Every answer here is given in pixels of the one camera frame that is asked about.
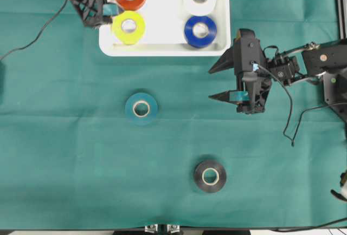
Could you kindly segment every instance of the table surface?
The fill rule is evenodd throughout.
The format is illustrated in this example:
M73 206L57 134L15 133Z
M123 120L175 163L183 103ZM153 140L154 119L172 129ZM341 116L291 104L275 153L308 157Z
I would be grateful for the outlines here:
M63 0L0 0L0 54L29 42ZM233 36L254 29L262 46L288 50L338 38L335 0L231 0ZM70 6L31 48L2 65L0 229L311 226L346 216L344 124L330 110L306 115L295 148L282 135L288 97L274 84L267 112L246 116L208 95L235 88L233 71L209 75L216 57L114 58ZM124 115L137 92L153 95L158 120ZM299 113L323 103L299 84ZM215 159L228 180L216 194L192 179Z

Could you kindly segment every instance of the black cable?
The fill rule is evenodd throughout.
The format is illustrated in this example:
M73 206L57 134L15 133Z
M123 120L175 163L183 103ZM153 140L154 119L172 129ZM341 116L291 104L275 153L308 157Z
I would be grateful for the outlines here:
M290 100L290 111L289 111L289 115L288 115L288 120L287 120L286 127L285 127L284 130L283 130L283 136L285 136L286 138L288 138L288 139L292 142L292 146L294 146L294 139L291 138L290 136L288 136L288 135L286 134L287 129L288 129L288 127L289 127L289 124L290 124L290 122L291 122L292 114L293 114L293 98L292 98L291 94L289 93L288 89L284 86L284 84L283 84L273 73L271 73L269 70L267 70L267 69L264 68L263 66L261 66L261 65L259 65L259 64L257 64L257 65L258 65L258 67L259 67L261 70L263 70L263 71L265 71L266 73L270 74L270 76L271 76L272 78L274 78L274 79L282 86L282 88L284 89L284 91L287 93L287 95L288 95L288 97L289 97L289 100Z
M265 53L266 49L276 49L275 55L280 53L280 49L276 45L269 45L268 47L264 48L263 52Z
M305 113L310 112L310 111L312 111L312 110L330 108L330 107L340 106L340 105L347 105L347 102L337 102L337 103L333 103L333 104L331 104L331 105L323 105L323 106L314 107L314 108L310 108L310 109L304 110L304 111L301 113L301 115L300 115L299 123L298 123L298 125L297 125L297 129L295 130L295 134L294 134L294 137L293 137L293 142L295 141L295 138L297 137L297 134L298 134L298 132L299 132L299 128L300 128L300 125L301 125L301 122L302 122L302 120L303 120L303 116L304 116Z
M347 235L346 233L344 233L342 230L340 230L340 229L337 229L339 232L341 232L342 234L344 234L344 235Z
M299 228L299 229L292 229L292 230L273 230L274 232L298 232L298 231L310 231L310 230L315 230L315 229L321 229L321 228L327 228L330 227L331 225L337 224L337 223L342 223L343 221L347 221L347 218L343 218L340 220L334 220L330 223L322 224L319 226L312 226L312 227L307 227L307 228Z
M53 17L51 17L44 25L43 27L40 29L40 31L38 32L37 36L35 37L35 39L33 41L31 41L29 44L23 46L23 47L18 47L18 48L14 48L10 51L8 51L6 54L4 54L3 56L0 57L0 62L2 60L4 60L7 56L9 56L10 54L12 54L13 52L16 51L20 51L20 50L24 50L25 48L28 48L29 46L31 46L32 44L34 44L41 36L41 34L43 33L43 31L46 29L46 27L61 13L61 11L65 8L66 4L67 4L68 0L65 0L63 5L61 6L61 8L58 10L58 12L56 14L54 14Z

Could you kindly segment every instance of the teal tape roll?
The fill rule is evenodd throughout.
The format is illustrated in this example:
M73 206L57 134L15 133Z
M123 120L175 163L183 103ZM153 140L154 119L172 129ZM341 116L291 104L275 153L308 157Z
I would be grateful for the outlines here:
M136 125L150 124L156 119L157 114L157 101L147 93L134 94L125 103L125 115Z
M107 17L114 17L119 14L119 7L116 4L104 4L102 6L102 13Z

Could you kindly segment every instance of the metal bracket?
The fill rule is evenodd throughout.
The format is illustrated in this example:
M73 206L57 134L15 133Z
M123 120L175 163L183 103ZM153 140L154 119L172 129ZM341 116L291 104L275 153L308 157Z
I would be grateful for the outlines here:
M145 226L145 232L157 233L158 232L158 224L151 224L151 225Z
M179 232L179 225L168 224L166 228L168 230L168 233L171 233L171 234Z

